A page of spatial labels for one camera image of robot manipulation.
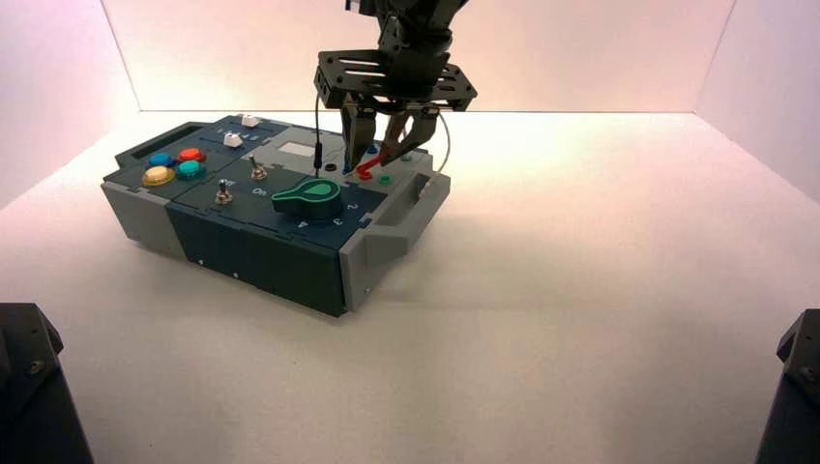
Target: black cable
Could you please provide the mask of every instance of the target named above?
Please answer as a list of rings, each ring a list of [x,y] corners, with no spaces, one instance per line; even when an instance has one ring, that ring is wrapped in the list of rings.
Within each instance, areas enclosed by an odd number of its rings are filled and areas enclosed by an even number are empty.
[[[313,107],[313,115],[316,118],[316,147],[313,151],[313,168],[316,170],[315,177],[319,177],[319,169],[322,168],[322,141],[319,139],[319,94],[316,93],[316,105]]]

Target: red cable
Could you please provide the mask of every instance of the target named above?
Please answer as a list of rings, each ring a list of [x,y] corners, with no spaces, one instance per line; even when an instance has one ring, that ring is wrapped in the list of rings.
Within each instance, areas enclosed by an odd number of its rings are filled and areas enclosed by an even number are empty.
[[[356,168],[356,172],[359,173],[359,178],[361,178],[363,181],[369,181],[370,179],[372,179],[373,175],[370,173],[370,168],[382,162],[382,160],[384,160],[386,157],[387,148],[385,148],[385,146],[382,145],[382,150],[379,153],[378,157],[371,159],[365,164],[360,164],[359,167]]]

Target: gray handle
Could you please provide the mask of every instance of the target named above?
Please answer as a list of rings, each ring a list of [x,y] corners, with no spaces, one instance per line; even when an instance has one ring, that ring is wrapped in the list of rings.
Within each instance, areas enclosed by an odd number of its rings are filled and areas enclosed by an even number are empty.
[[[438,176],[421,198],[419,190],[418,178],[408,180],[397,190],[398,201],[367,228],[365,248],[369,267],[394,261],[410,251],[450,194],[450,178]]]

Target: red button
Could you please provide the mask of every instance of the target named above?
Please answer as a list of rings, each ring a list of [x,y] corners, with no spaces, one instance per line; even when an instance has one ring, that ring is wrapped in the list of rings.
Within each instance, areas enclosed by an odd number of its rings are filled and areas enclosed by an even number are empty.
[[[180,152],[179,162],[185,161],[199,161],[205,160],[205,154],[198,148],[186,148]]]

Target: white wall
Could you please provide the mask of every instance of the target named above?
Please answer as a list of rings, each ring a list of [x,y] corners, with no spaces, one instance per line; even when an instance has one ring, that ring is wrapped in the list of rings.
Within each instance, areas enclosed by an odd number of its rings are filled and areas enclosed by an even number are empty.
[[[738,0],[697,112],[820,201],[820,2]]]
[[[309,109],[316,52],[370,48],[341,0],[103,0],[142,109]],[[473,0],[475,109],[692,111],[732,0]]]
[[[136,111],[99,0],[2,1],[0,109],[0,207]]]

